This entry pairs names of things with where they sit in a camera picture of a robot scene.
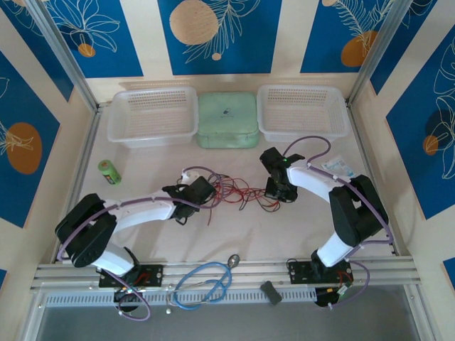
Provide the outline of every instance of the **blue cable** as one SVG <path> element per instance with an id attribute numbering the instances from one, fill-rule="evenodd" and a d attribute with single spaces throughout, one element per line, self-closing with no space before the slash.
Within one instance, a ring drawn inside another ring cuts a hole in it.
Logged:
<path id="1" fill-rule="evenodd" d="M 214 283 L 214 286 L 213 288 L 207 293 L 207 295 L 205 295 L 205 298 L 202 300 L 202 301 L 205 301 L 205 302 L 209 302 L 209 303 L 217 303 L 217 302 L 220 302 L 224 299 L 224 297 L 226 296 L 226 290 L 230 287 L 230 284 L 232 283 L 232 273 L 230 271 L 230 267 L 229 266 L 226 266 L 224 264 L 221 264 L 217 261 L 212 261 L 210 263 L 206 263 L 206 264 L 203 264 L 201 266 L 198 266 L 196 269 L 188 272 L 181 280 L 180 282 L 178 282 L 177 286 L 176 286 L 176 289 L 173 293 L 173 299 L 176 303 L 176 305 L 179 307 L 179 308 L 182 308 L 184 310 L 196 310 L 198 309 L 202 304 L 183 304 L 181 303 L 179 300 L 178 300 L 178 297 L 177 297 L 177 293 L 178 293 L 178 290 L 179 288 L 182 286 L 183 283 L 185 283 L 185 281 L 187 281 L 192 275 L 198 273 L 199 271 L 202 271 L 203 269 L 206 269 L 206 268 L 209 268 L 211 266 L 219 266 L 223 269 L 225 269 L 225 274 L 223 275 L 223 277 L 221 277 L 220 280 L 216 280 L 216 279 L 208 279 L 207 281 L 205 281 L 204 283 L 206 284 L 210 284 L 210 283 Z M 228 278 L 227 280 L 227 283 L 226 284 L 223 284 L 223 281 Z M 214 298 L 214 299 L 210 299 L 210 297 L 214 294 L 214 292 L 220 288 L 222 293 L 221 293 L 221 296 L 219 298 Z"/>

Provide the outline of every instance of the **tangled wires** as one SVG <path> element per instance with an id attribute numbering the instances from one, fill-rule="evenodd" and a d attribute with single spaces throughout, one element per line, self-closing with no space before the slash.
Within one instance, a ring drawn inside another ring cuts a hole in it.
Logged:
<path id="1" fill-rule="evenodd" d="M 215 175 L 210 175 L 208 182 L 216 189 L 215 194 L 210 200 L 221 200 L 230 204 L 238 204 L 239 211 L 242 211 L 247 203 L 257 201 L 259 206 L 266 212 L 276 212 L 281 207 L 278 200 L 271 200 L 265 197 L 265 189 L 252 188 L 248 183 L 241 178 L 231 178 L 228 175 L 218 174 L 223 182 L 223 193 L 221 193 L 220 180 Z M 210 224 L 212 218 L 212 210 L 207 225 Z"/>

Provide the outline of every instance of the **white table surface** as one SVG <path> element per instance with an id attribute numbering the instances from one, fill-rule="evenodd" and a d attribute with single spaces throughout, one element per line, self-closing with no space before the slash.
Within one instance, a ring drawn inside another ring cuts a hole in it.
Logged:
<path id="1" fill-rule="evenodd" d="M 205 166 L 231 177 L 244 178 L 251 186 L 264 188 L 268 173 L 259 161 L 266 149 L 276 146 L 281 152 L 287 144 L 269 143 L 261 136 L 259 145 L 251 149 L 203 149 L 193 139 L 188 145 L 128 149 L 107 140 L 105 107 L 100 119 L 95 143 L 82 186 L 81 198 L 97 193 L 102 199 L 127 199 L 153 193 L 163 186 L 173 185 L 183 168 Z M 321 141 L 307 141 L 291 152 L 306 158 L 325 149 Z M 353 133 L 333 142 L 331 152 L 313 164 L 340 155 L 357 174 L 365 173 L 360 151 Z M 109 159 L 122 175 L 119 185 L 110 185 L 97 165 Z M 330 207 L 321 198 L 299 188 L 294 203 L 282 204 L 279 211 L 268 213 L 256 202 L 248 203 L 243 211 L 239 204 L 222 202 L 213 210 L 203 210 L 188 219 L 185 226 L 174 220 L 147 222 L 125 229 L 112 238 L 121 247 L 129 247 L 140 261 L 226 261 L 239 254 L 249 261 L 308 258 L 333 233 Z M 375 239 L 385 239 L 380 232 Z M 389 256 L 387 245 L 372 245 L 356 256 Z"/>

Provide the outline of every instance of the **plastic basket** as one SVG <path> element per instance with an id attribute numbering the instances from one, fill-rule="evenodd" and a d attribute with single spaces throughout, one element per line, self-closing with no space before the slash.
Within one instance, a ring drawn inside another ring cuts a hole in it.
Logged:
<path id="1" fill-rule="evenodd" d="M 335 87 L 263 85 L 257 93 L 257 120 L 271 142 L 307 135 L 333 141 L 350 131 L 343 95 Z"/>
<path id="2" fill-rule="evenodd" d="M 119 92 L 114 96 L 107 138 L 129 148 L 190 142 L 198 130 L 198 97 L 192 87 Z"/>

